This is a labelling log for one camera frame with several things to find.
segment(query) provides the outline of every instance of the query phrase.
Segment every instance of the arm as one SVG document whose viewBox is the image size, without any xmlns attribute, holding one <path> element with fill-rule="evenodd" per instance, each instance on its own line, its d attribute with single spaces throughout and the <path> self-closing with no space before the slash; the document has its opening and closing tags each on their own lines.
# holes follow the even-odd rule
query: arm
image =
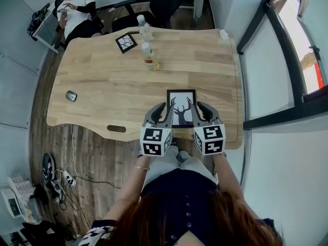
<svg viewBox="0 0 328 246">
<path fill-rule="evenodd" d="M 59 26 L 65 29 L 67 13 L 62 13 L 59 20 Z"/>
<path fill-rule="evenodd" d="M 254 218 L 259 219 L 251 207 L 246 203 L 239 181 L 232 171 L 227 158 L 222 154 L 217 154 L 213 155 L 213 160 L 217 177 L 219 179 L 220 189 L 223 192 L 234 194 L 237 197 L 237 201 L 243 204 Z"/>
<path fill-rule="evenodd" d="M 82 13 L 93 13 L 96 11 L 96 2 L 91 2 L 86 6 L 78 6 L 76 10 Z"/>
<path fill-rule="evenodd" d="M 150 157 L 142 156 L 135 162 L 138 166 L 148 168 L 150 164 Z M 107 213 L 105 219 L 118 220 L 122 213 L 132 204 L 139 201 L 142 186 L 144 185 L 146 170 L 140 170 L 133 167 L 130 176 L 126 183 L 124 183 L 118 201 Z"/>
<path fill-rule="evenodd" d="M 75 6 L 71 3 L 66 3 L 63 5 L 65 6 L 64 9 L 70 8 L 71 10 L 77 10 L 81 13 L 92 13 L 96 11 L 96 2 L 90 2 L 86 6 Z"/>
</svg>

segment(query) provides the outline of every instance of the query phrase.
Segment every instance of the bracelet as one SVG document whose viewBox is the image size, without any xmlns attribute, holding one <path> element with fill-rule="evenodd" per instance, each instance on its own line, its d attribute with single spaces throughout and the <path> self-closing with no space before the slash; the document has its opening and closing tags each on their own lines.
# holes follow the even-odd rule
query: bracelet
<svg viewBox="0 0 328 246">
<path fill-rule="evenodd" d="M 150 168 L 143 168 L 143 167 L 138 166 L 135 162 L 133 162 L 133 165 L 134 165 L 136 168 L 140 169 L 140 170 L 150 170 Z"/>
</svg>

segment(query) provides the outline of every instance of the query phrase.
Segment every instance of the glass window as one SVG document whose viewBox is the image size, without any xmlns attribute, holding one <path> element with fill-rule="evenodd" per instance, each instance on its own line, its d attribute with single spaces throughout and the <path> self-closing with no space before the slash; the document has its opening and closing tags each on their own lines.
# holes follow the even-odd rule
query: glass window
<svg viewBox="0 0 328 246">
<path fill-rule="evenodd" d="M 311 46 L 309 37 L 298 18 L 301 0 L 274 0 L 271 4 L 282 20 L 296 50 L 302 69 L 303 88 L 305 94 L 310 94 L 325 86 L 318 64 L 316 52 Z"/>
</svg>

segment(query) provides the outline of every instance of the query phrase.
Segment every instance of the gray pants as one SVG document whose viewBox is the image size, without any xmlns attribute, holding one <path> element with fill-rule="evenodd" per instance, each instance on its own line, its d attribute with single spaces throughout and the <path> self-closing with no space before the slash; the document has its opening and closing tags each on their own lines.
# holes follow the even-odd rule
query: gray pants
<svg viewBox="0 0 328 246">
<path fill-rule="evenodd" d="M 198 172 L 204 177 L 215 182 L 212 174 L 205 168 L 203 163 L 195 157 L 191 157 L 187 151 L 180 151 L 176 146 L 169 146 L 163 157 L 152 157 L 150 161 L 150 170 L 147 172 L 145 183 L 152 182 L 160 175 L 166 174 L 172 170 L 181 168 L 183 170 L 192 170 Z"/>
</svg>

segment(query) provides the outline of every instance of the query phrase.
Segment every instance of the white t-shirt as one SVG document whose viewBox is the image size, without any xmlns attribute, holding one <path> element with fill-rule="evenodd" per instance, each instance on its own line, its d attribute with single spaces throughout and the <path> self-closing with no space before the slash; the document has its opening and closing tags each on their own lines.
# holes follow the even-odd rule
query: white t-shirt
<svg viewBox="0 0 328 246">
<path fill-rule="evenodd" d="M 91 14 L 89 13 L 82 13 L 77 10 L 71 10 L 69 7 L 64 6 L 66 3 L 71 3 L 75 6 L 86 6 L 89 3 L 95 2 L 95 0 L 65 0 L 63 1 L 60 6 L 58 6 L 57 10 L 66 9 L 67 17 L 66 17 L 66 26 L 65 26 L 65 38 L 73 31 L 73 29 L 81 24 L 82 22 L 91 19 Z M 58 21 L 60 21 L 61 13 L 57 13 Z"/>
</svg>

